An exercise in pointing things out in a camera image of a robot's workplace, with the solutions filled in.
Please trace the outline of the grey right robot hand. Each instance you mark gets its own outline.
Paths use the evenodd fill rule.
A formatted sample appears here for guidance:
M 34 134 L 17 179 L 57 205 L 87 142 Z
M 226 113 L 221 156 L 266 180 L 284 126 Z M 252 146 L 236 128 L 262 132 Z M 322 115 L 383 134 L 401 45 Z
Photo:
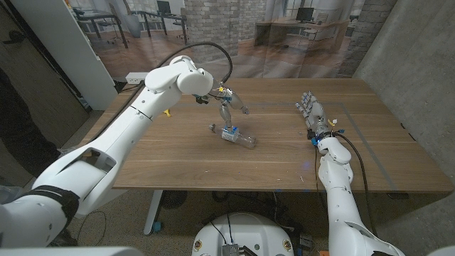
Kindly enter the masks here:
M 304 117 L 307 139 L 318 141 L 330 134 L 333 126 L 329 124 L 322 104 L 311 91 L 304 92 L 301 102 L 297 102 L 295 106 Z

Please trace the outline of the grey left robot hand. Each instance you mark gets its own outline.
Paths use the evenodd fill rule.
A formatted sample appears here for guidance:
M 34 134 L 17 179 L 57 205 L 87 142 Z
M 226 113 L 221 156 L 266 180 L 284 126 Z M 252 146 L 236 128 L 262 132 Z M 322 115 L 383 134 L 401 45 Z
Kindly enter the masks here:
M 236 94 L 231 88 L 218 87 L 211 90 L 210 95 L 211 97 L 220 101 L 220 116 L 224 119 L 225 128 L 229 132 L 233 130 L 230 108 L 234 110 L 241 110 L 243 114 L 249 114 L 248 107 L 243 103 L 238 94 Z

